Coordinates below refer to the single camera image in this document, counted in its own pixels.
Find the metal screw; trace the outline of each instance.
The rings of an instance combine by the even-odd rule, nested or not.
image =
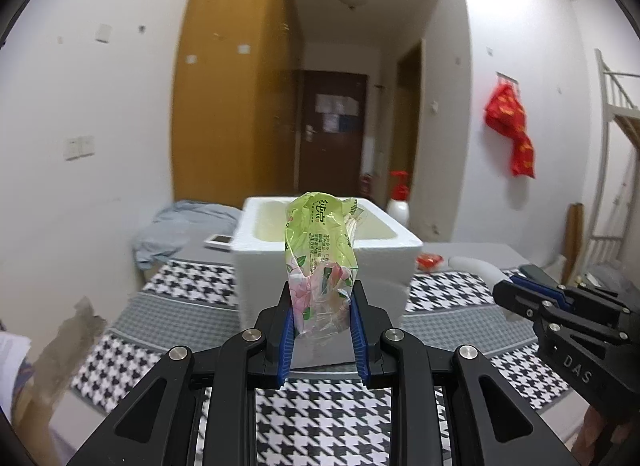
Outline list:
[[[404,332],[400,329],[389,329],[385,332],[385,338],[389,341],[400,341],[404,338]]]
[[[260,329],[247,329],[242,333],[242,339],[244,341],[257,341],[262,338],[262,332]]]
[[[184,347],[174,347],[169,351],[169,357],[174,361],[180,361],[187,357],[189,352]]]
[[[476,349],[473,345],[462,345],[458,352],[466,360],[473,360],[478,357],[478,349]]]

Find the wall socket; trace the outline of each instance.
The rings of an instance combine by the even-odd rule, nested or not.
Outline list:
[[[65,160],[70,161],[93,154],[95,154],[95,140],[93,135],[82,135],[65,140],[65,149],[63,151]]]

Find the blue gripper pad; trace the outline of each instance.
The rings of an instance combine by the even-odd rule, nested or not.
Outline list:
[[[369,381],[369,357],[367,356],[367,338],[364,335],[360,311],[355,296],[351,296],[350,311],[351,343],[353,344],[353,354],[356,357],[356,369],[362,382],[367,385]]]
[[[289,375],[295,337],[293,310],[289,308],[289,311],[287,311],[287,317],[284,321],[284,327],[282,329],[282,337],[280,339],[280,353],[278,357],[278,384],[280,386],[284,385],[284,382]]]
[[[536,281],[524,278],[523,276],[520,276],[518,274],[514,274],[513,276],[511,276],[511,281],[516,285],[524,287],[525,289],[539,292],[540,294],[547,296],[551,300],[556,300],[556,302],[558,302],[559,308],[561,308],[563,311],[571,311],[571,308],[566,302],[564,294],[562,294],[561,290],[551,289],[550,287],[541,285]]]

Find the red pump cap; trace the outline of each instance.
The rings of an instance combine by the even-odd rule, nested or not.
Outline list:
[[[391,198],[395,201],[405,202],[409,197],[409,186],[406,185],[406,180],[409,177],[409,173],[405,171],[393,171],[392,177],[398,177],[398,184],[395,185],[391,192]]]

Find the door handle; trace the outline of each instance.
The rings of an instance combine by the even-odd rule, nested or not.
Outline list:
[[[306,129],[305,129],[305,141],[307,142],[311,142],[314,139],[314,134],[316,133],[316,130],[314,130],[314,127],[311,125],[306,125]]]

